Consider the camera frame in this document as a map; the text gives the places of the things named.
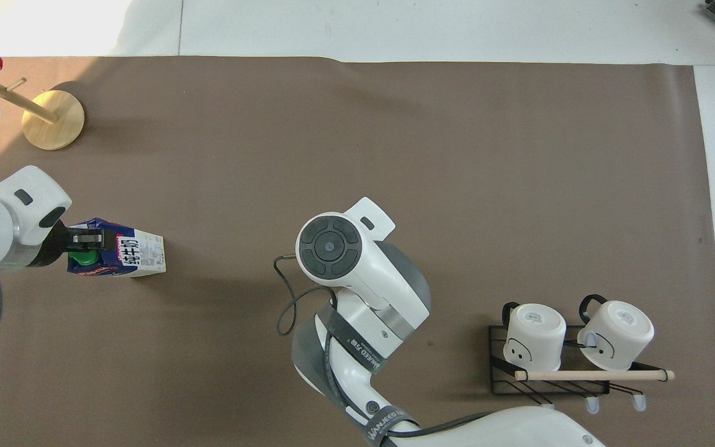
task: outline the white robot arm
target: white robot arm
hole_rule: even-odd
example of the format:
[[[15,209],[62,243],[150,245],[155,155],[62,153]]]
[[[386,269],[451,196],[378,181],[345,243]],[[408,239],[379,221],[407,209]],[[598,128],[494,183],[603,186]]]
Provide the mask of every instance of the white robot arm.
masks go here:
[[[1,181],[0,269],[45,266],[65,251],[101,249],[101,232],[66,228],[60,222],[70,206],[62,187],[37,167],[26,166]]]
[[[295,254],[314,282],[341,287],[296,328],[292,361],[300,376],[345,411],[372,446],[479,447],[602,445],[558,411],[519,407],[421,430],[374,388],[371,377],[429,316],[429,285],[385,242],[393,221],[364,197],[344,213],[325,212],[303,226]]]

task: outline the wooden dowel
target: wooden dowel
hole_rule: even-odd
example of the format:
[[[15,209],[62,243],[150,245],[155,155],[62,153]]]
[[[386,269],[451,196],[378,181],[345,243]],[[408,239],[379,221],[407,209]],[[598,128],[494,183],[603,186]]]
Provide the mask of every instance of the wooden dowel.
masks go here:
[[[8,85],[7,88],[6,88],[6,91],[13,91],[13,90],[15,90],[16,88],[20,87],[20,85],[23,84],[24,82],[26,82],[26,78],[18,79],[17,81],[15,81],[15,82],[13,82],[12,84]]]
[[[515,371],[515,380],[673,380],[673,371]]]
[[[26,99],[20,94],[15,93],[14,91],[8,91],[7,88],[5,88],[5,86],[1,84],[0,98],[12,102],[13,104],[17,105],[22,109],[30,111],[32,114],[36,115],[43,121],[48,122],[49,124],[54,124],[55,122],[57,122],[58,117],[56,114],[38,106],[37,104],[34,104],[34,102],[30,101],[29,99]]]

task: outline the metal mug rack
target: metal mug rack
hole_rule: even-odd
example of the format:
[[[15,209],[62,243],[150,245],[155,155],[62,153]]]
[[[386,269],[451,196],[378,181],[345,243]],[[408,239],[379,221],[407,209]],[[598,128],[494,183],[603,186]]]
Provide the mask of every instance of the metal mug rack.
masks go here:
[[[525,395],[538,405],[553,408],[549,397],[560,395],[579,396],[585,399],[587,411],[600,411],[600,397],[611,391],[632,396],[633,407],[638,411],[647,408],[647,399],[641,390],[614,384],[613,380],[657,380],[667,382],[675,373],[645,363],[633,362],[627,371],[602,371],[585,359],[576,343],[578,331],[583,325],[568,325],[562,349],[562,367],[558,371],[527,371],[504,359],[506,329],[502,325],[488,326],[490,392],[494,395]]]

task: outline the white cup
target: white cup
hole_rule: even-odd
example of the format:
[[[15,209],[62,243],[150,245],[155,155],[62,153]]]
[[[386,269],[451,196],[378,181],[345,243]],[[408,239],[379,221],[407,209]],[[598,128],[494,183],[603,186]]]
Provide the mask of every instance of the white cup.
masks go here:
[[[590,319],[587,306],[593,300],[601,303],[601,307]],[[595,366],[607,371],[630,369],[655,335],[647,315],[626,302],[588,295],[578,306],[578,314],[587,324],[578,331],[577,342],[585,346],[581,352]]]
[[[508,302],[501,320],[507,329],[507,362],[527,371],[556,371],[561,367],[567,324],[559,312],[536,303]]]

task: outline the brown paper mat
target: brown paper mat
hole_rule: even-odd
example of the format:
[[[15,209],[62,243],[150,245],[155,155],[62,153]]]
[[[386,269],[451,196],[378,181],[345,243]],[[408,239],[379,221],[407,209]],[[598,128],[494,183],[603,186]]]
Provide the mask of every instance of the brown paper mat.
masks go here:
[[[0,119],[0,180],[46,170],[93,216],[164,235],[168,272],[2,275],[0,445],[363,445],[275,335],[272,271],[300,226],[369,196],[433,314],[374,379],[423,425],[530,401],[488,393],[508,300],[578,323],[597,292],[652,318],[668,384],[557,408],[607,445],[715,445],[715,249],[690,67],[207,57],[6,60],[85,106],[54,153]],[[307,285],[293,264],[298,286]],[[323,302],[311,297],[301,314]]]

